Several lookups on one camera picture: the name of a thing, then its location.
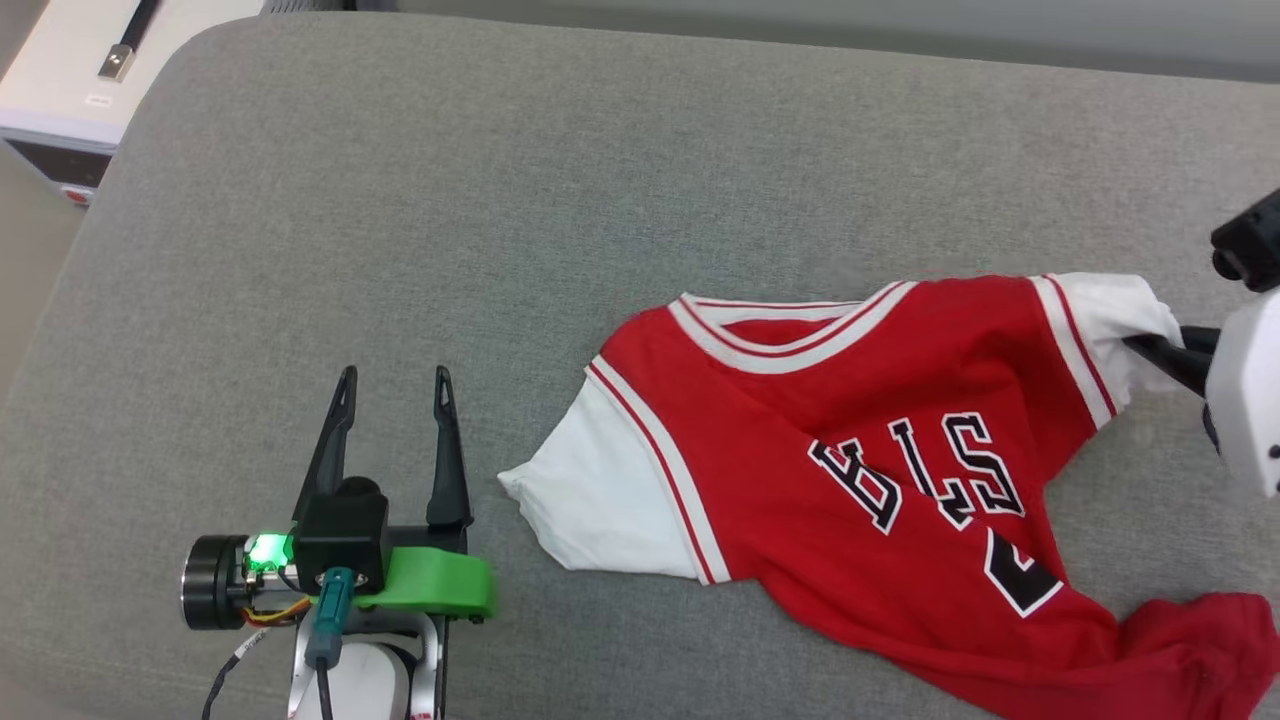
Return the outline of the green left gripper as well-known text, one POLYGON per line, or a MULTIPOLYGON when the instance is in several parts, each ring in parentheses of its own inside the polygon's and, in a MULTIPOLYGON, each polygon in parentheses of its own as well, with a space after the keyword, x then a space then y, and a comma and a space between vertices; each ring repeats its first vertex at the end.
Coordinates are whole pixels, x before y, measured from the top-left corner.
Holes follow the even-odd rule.
MULTIPOLYGON (((310 501, 334 495, 343 480, 347 434, 355 424, 358 370, 346 366, 335 384, 293 511, 301 523, 310 501)), ((436 366, 433 396, 436 421, 435 473, 428 502, 433 529, 467 529, 474 523, 460 419, 451 373, 436 366)), ((287 534, 202 536, 182 570, 182 618, 193 630, 298 626, 319 602, 305 591, 287 534)), ((351 610, 420 612, 484 620, 497 610, 497 584, 481 559, 430 546, 390 552, 383 589, 357 579, 351 610)))

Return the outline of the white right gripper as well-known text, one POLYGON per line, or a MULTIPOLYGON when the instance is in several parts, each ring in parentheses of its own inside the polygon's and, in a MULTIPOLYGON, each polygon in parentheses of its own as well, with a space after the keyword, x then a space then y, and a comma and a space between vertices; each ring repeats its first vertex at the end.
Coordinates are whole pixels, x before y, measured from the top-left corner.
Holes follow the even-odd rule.
POLYGON ((1126 337, 1125 346, 1178 384, 1204 397, 1219 455, 1242 492, 1276 498, 1279 482, 1279 292, 1271 290, 1215 327, 1181 325, 1184 347, 1166 337, 1126 337))

